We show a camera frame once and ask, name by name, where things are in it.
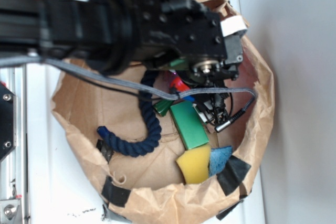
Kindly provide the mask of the white padded gripper finger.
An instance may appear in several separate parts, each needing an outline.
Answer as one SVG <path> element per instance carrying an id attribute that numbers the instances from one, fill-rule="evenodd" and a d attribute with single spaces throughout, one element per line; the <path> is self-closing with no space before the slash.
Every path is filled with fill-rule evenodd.
<path id="1" fill-rule="evenodd" d="M 224 37 L 237 33 L 242 37 L 247 32 L 247 25 L 241 15 L 232 16 L 221 22 Z"/>

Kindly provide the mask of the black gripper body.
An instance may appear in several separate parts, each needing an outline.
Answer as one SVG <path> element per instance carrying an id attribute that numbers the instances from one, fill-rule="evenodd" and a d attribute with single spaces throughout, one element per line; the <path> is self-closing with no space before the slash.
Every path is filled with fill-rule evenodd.
<path id="1" fill-rule="evenodd" d="M 140 43 L 133 59 L 152 70 L 174 70 L 192 86 L 239 76 L 238 33 L 224 37 L 220 16 L 195 0 L 133 0 Z"/>

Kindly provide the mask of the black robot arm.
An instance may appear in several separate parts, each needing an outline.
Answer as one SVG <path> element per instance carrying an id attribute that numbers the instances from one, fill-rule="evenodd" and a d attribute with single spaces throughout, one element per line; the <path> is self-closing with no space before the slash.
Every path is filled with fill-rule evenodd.
<path id="1" fill-rule="evenodd" d="M 196 0 L 1 0 L 1 53 L 77 58 L 103 75 L 138 61 L 192 84 L 236 79 L 240 33 Z"/>

